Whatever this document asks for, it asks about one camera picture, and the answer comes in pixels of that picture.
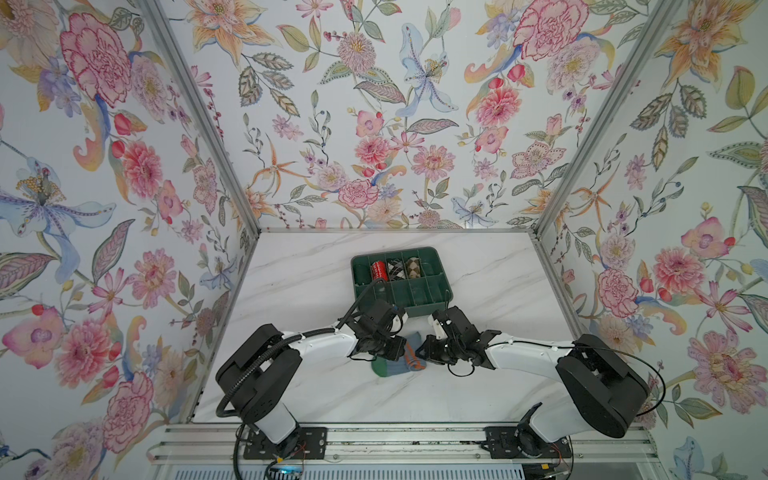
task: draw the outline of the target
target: blue lily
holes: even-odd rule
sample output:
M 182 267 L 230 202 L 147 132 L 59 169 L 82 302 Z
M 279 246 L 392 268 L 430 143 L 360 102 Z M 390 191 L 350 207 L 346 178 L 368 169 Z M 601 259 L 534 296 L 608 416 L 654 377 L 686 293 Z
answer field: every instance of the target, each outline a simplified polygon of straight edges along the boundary
M 216 257 L 216 266 L 214 268 L 216 274 L 214 275 L 211 272 L 203 273 L 203 276 L 200 277 L 200 285 L 207 287 L 209 290 L 215 290 L 222 286 L 228 290 L 233 290 L 234 285 L 230 276 L 235 271 L 236 263 L 237 257 L 232 259 L 232 263 L 227 268 L 224 268 L 224 261 L 221 257 Z
M 55 279 L 57 283 L 64 283 L 80 266 L 80 255 L 69 235 L 77 225 L 95 228 L 107 223 L 112 218 L 115 204 L 86 202 L 76 207 L 60 205 L 59 202 L 66 200 L 66 197 L 59 188 L 61 181 L 53 167 L 33 157 L 25 158 L 29 170 L 22 168 L 16 172 L 19 179 L 16 188 L 28 200 L 14 197 L 0 188 L 0 218 L 11 224 L 17 237 L 42 232 L 56 239 L 61 248 L 61 262 Z
M 460 220 L 465 221 L 470 227 L 474 227 L 476 223 L 479 223 L 482 227 L 490 227 L 498 220 L 485 217 L 481 215 L 483 203 L 478 202 L 474 205 L 467 207 L 467 200 L 459 197 L 453 197 L 453 211 L 456 212 Z
M 412 117 L 422 99 L 429 99 L 437 111 L 458 110 L 458 107 L 451 103 L 451 98 L 435 87 L 448 70 L 448 54 L 443 52 L 437 58 L 428 58 L 422 66 L 419 57 L 423 49 L 424 41 L 419 30 L 410 23 L 403 25 L 400 61 L 407 69 L 405 81 L 413 86 L 414 96 L 407 107 L 395 112 L 398 117 Z

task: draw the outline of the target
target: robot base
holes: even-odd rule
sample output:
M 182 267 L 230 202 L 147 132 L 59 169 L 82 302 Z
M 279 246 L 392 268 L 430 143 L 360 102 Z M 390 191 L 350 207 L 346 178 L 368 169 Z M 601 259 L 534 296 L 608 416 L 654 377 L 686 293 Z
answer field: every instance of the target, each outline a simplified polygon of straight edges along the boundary
M 326 456 L 328 429 L 324 427 L 302 427 L 299 430 L 294 459 L 323 460 Z M 243 458 L 246 460 L 274 460 L 277 456 L 275 445 L 261 432 L 250 430 Z

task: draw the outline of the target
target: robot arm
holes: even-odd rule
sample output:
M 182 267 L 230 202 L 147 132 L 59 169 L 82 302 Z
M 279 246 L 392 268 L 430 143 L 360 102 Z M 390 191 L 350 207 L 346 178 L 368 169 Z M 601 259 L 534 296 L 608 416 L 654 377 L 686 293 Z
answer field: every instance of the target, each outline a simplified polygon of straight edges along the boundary
M 646 383 L 599 338 L 575 342 L 519 339 L 498 330 L 482 333 L 458 307 L 435 312 L 435 335 L 416 356 L 440 365 L 462 359 L 488 369 L 515 369 L 562 382 L 569 393 L 533 406 L 518 423 L 517 448 L 535 457 L 545 445 L 587 430 L 621 438 L 650 393 Z

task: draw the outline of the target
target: wire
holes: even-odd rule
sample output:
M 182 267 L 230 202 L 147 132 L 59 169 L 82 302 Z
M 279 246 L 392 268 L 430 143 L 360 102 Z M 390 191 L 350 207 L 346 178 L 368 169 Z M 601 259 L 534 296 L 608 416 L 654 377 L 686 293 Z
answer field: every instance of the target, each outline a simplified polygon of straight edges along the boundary
M 453 370 L 451 370 L 451 364 L 450 364 L 450 363 L 448 364 L 448 371 L 451 373 L 451 375 L 453 375 L 453 376 L 457 376 L 457 377 L 459 377 L 460 379 L 462 379 L 462 378 L 464 378 L 464 377 L 466 377 L 466 376 L 470 376 L 472 373 L 475 373 L 475 364 L 474 364 L 474 363 L 470 363 L 470 365 L 472 365 L 472 371 L 471 371 L 470 373 L 467 373 L 466 375 L 456 375 L 456 374 L 453 372 Z
M 538 345 L 538 346 L 544 346 L 544 347 L 547 347 L 547 348 L 551 348 L 553 346 L 557 346 L 557 345 L 547 345 L 545 343 L 529 342 L 529 341 L 526 341 L 526 340 L 514 340 L 512 343 L 509 343 L 509 342 L 494 343 L 492 345 L 487 346 L 486 349 L 489 349 L 492 346 L 497 346 L 497 345 L 514 345 L 515 343 L 527 343 L 529 345 Z M 629 356 L 629 357 L 631 357 L 633 359 L 636 359 L 638 362 L 644 363 L 649 369 L 653 370 L 656 373 L 656 376 L 661 381 L 661 386 L 662 386 L 661 397 L 659 397 L 659 399 L 656 401 L 656 405 L 650 407 L 645 412 L 640 412 L 640 413 L 636 414 L 636 417 L 645 415 L 647 413 L 651 413 L 655 409 L 659 408 L 659 405 L 661 405 L 661 403 L 664 401 L 664 398 L 667 396 L 667 384 L 665 383 L 664 378 L 661 376 L 661 373 L 657 369 L 655 369 L 650 363 L 646 362 L 645 360 L 643 360 L 642 358 L 640 358 L 638 356 L 634 356 L 631 353 L 622 352 L 621 350 L 616 350 L 616 349 L 607 348 L 607 347 L 604 348 L 604 347 L 601 347 L 601 346 L 573 345 L 573 346 L 564 346 L 564 347 L 559 347 L 559 348 L 584 349 L 584 350 L 605 350 L 605 351 L 608 351 L 608 352 L 620 353 L 621 355 Z

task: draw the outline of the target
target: orange lily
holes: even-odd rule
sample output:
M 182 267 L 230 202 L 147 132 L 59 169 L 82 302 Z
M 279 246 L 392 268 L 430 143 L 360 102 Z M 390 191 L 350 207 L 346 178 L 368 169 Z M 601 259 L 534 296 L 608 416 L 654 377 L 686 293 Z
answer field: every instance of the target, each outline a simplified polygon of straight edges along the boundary
M 611 178 L 609 178 L 608 181 L 605 182 L 605 185 L 600 187 L 600 189 L 596 192 L 593 192 L 592 190 L 589 190 L 588 188 L 583 188 L 583 187 L 573 192 L 571 195 L 575 195 L 581 192 L 581 199 L 586 200 L 587 203 L 579 207 L 576 207 L 575 210 L 578 210 L 580 208 L 583 208 L 583 210 L 577 214 L 571 215 L 571 217 L 578 217 L 580 215 L 584 215 L 589 211 L 590 208 L 592 208 L 592 205 L 594 205 L 594 209 L 598 212 L 598 223 L 600 224 L 600 228 L 603 231 L 605 231 L 605 228 L 603 227 L 603 219 L 600 216 L 600 204 L 606 205 L 608 208 L 611 208 L 611 205 L 607 201 L 603 200 L 600 194 L 602 194 L 603 190 L 605 190 L 608 187 L 608 185 L 611 184 L 611 181 L 614 179 L 614 177 L 616 176 L 616 172 L 618 171 L 619 169 L 617 166 L 616 170 L 614 171 L 614 174 L 611 175 Z
M 280 184 L 282 182 L 280 179 L 280 172 L 283 172 L 284 174 L 293 175 L 294 177 L 299 177 L 299 178 L 309 178 L 309 177 L 306 177 L 304 175 L 299 175 L 286 168 L 288 165 L 295 164 L 296 163 L 295 161 L 286 162 L 284 164 L 278 164 L 277 152 L 275 152 L 275 146 L 272 145 L 272 140 L 269 138 L 269 136 L 267 136 L 266 139 L 270 141 L 270 149 L 272 150 L 272 164 L 267 168 L 257 171 L 256 174 L 253 175 L 253 181 L 250 183 L 249 188 L 256 183 L 256 180 L 258 180 L 261 175 L 274 174 L 275 178 L 272 179 L 272 184 L 274 184 L 275 180 L 277 180 L 277 188 L 275 189 L 275 192 L 272 194 L 272 196 L 274 197 L 275 195 L 277 195 L 277 191 L 280 189 Z

